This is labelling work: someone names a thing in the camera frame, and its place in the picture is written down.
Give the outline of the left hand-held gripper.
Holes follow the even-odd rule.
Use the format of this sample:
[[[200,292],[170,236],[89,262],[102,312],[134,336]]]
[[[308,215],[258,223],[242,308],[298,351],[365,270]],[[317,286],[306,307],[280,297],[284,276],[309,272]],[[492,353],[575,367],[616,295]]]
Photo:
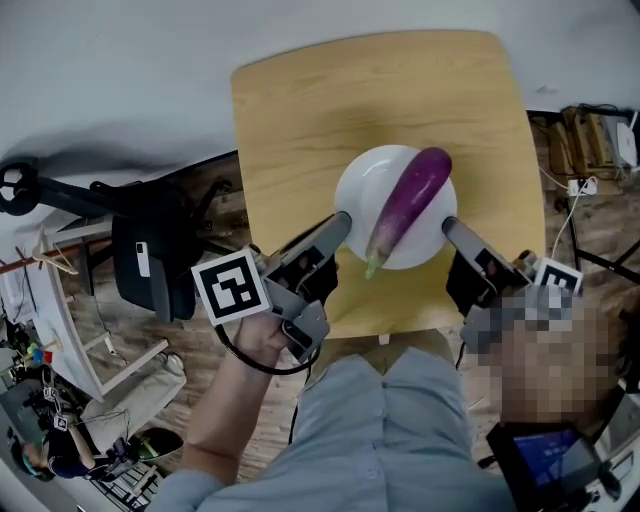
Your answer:
[[[272,255],[250,244],[192,267],[212,325],[268,313],[280,320],[291,354],[308,362],[330,330],[323,303],[338,286],[338,264],[330,253],[351,227],[351,216],[338,211]]]

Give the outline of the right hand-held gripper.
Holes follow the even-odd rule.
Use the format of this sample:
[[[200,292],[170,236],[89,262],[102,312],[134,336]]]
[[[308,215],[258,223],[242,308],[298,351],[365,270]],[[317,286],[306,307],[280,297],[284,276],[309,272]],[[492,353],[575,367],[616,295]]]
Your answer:
[[[491,349],[518,321],[539,329],[569,321],[582,273],[530,250],[509,262],[454,216],[443,221],[442,231],[457,251],[446,292],[464,317],[467,349]]]

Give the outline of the white round plate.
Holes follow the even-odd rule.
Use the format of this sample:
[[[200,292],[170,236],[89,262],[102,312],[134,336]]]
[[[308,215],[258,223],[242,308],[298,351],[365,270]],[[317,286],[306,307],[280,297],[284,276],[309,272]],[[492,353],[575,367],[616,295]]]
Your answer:
[[[362,261],[378,216],[404,168],[419,150],[404,145],[372,148],[343,172],[335,192],[335,209],[347,212],[352,227],[345,244]],[[432,259],[445,245],[442,223],[457,214],[457,198],[448,180],[395,247],[385,269],[401,270]]]

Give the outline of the purple eggplant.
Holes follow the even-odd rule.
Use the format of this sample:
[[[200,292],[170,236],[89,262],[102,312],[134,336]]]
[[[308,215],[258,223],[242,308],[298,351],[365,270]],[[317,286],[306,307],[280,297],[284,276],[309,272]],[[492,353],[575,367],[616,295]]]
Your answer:
[[[367,279],[384,266],[398,243],[445,185],[451,171],[451,157],[438,147],[421,150],[407,164],[371,232],[365,259]]]

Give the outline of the person's left forearm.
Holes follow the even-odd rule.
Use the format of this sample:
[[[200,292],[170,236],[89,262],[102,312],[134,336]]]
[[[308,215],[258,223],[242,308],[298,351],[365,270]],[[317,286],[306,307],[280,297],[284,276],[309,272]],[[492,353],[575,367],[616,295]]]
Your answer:
[[[271,380],[270,374],[226,354],[192,410],[179,468],[234,484]]]

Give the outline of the person's right forearm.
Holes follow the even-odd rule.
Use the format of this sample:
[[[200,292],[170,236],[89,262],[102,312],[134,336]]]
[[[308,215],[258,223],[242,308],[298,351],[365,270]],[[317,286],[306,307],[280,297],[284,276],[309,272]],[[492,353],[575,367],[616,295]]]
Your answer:
[[[596,423],[617,385],[616,338],[598,316],[533,326],[518,321],[496,350],[500,419]]]

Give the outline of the person's left hand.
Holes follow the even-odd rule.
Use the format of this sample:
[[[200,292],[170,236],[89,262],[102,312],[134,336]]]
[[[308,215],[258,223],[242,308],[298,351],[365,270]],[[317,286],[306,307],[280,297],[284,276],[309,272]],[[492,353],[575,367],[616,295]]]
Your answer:
[[[246,316],[240,322],[234,345],[261,365],[275,367],[288,345],[281,324],[280,318],[264,312]]]

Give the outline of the khaki trousers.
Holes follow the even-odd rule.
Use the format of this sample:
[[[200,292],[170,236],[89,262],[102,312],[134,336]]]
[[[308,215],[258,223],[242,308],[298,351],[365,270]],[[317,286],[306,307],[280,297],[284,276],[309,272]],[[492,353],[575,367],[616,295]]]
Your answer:
[[[437,330],[394,333],[389,342],[381,344],[378,336],[328,339],[322,343],[321,353],[311,369],[309,381],[315,381],[335,362],[350,357],[363,357],[384,375],[409,348],[415,348],[454,364],[446,338]]]

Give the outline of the cardboard boxes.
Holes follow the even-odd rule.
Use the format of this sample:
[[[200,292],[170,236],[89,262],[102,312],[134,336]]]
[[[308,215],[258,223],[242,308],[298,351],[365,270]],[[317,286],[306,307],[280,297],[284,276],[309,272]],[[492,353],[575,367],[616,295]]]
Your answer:
[[[619,123],[629,118],[616,109],[566,107],[561,120],[548,126],[551,171],[564,180],[594,175],[599,180],[622,179],[625,163],[619,155]]]

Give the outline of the black office chair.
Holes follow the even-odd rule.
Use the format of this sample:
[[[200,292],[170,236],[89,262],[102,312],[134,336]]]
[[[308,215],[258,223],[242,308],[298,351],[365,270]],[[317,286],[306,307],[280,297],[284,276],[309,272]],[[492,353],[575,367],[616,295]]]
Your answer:
[[[213,199],[230,189],[229,181],[216,180],[189,209],[181,191],[164,180],[118,187],[95,181],[83,188],[40,175],[35,160],[0,163],[0,211],[6,214],[24,216],[46,205],[86,219],[111,216],[111,243],[93,257],[98,263],[112,259],[120,296],[163,323],[193,317],[191,268],[203,254],[230,254],[198,234],[211,227],[205,216]],[[137,242],[147,243],[149,278],[139,274]]]

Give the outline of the light blue shirt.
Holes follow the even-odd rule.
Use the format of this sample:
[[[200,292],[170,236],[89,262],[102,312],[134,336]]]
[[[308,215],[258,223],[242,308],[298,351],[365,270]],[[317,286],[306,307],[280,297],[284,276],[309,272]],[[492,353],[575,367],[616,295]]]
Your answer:
[[[300,398],[292,443],[248,483],[196,470],[166,478],[148,512],[515,512],[508,486],[482,470],[459,376],[406,350],[385,372],[350,356]]]

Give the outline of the white router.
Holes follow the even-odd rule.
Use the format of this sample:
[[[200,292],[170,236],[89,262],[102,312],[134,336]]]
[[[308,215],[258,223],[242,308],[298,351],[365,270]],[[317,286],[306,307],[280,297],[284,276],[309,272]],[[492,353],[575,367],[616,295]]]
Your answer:
[[[622,162],[630,167],[632,172],[640,169],[640,157],[638,156],[634,134],[634,127],[638,117],[639,112],[635,111],[630,122],[618,122],[616,124],[618,155]]]

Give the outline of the wooden coat rack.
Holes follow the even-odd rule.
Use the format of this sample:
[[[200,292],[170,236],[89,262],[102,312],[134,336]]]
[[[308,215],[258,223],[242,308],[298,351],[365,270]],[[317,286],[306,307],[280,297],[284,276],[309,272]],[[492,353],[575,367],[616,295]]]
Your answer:
[[[104,245],[110,241],[110,237],[105,237],[88,242],[73,244],[62,249],[55,247],[54,250],[46,251],[44,253],[39,253],[34,250],[32,255],[28,258],[23,258],[12,263],[0,264],[0,275],[24,269],[33,264],[47,264],[64,273],[78,275],[79,271],[70,262],[69,256],[78,254],[81,249],[91,248],[96,245]]]

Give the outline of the white desk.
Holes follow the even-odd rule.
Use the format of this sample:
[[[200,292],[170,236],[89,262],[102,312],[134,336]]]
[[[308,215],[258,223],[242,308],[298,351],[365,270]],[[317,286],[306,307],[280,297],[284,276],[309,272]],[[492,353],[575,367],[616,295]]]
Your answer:
[[[78,241],[83,236],[105,234],[110,231],[110,226],[110,221],[104,221],[51,235],[37,232],[0,234],[0,257],[15,256],[16,248],[31,250],[38,242],[42,242],[44,247],[49,247],[54,242]],[[59,350],[52,360],[53,370],[92,398],[102,402],[108,392],[168,348],[168,341],[161,340],[103,383],[91,364],[87,350],[106,341],[109,334],[105,332],[87,343],[81,341],[68,308],[58,271],[53,266],[46,263],[41,270],[28,270],[27,277],[35,297],[32,319],[36,331],[42,341],[56,341],[59,345]]]

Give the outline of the black metal frame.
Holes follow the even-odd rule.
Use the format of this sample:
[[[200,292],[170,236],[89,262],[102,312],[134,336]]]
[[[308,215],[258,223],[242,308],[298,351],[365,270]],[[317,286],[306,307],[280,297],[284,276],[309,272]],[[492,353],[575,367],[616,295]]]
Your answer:
[[[625,266],[626,261],[636,252],[640,251],[640,238],[614,261],[607,260],[601,256],[584,251],[579,247],[573,216],[569,215],[571,211],[570,202],[567,198],[565,198],[562,200],[561,204],[563,205],[564,211],[566,213],[566,220],[568,221],[567,227],[569,229],[571,247],[573,252],[573,262],[576,269],[580,271],[581,262],[585,260],[597,265],[598,267],[609,270],[610,272],[623,277],[636,285],[640,285],[640,272],[633,271]]]

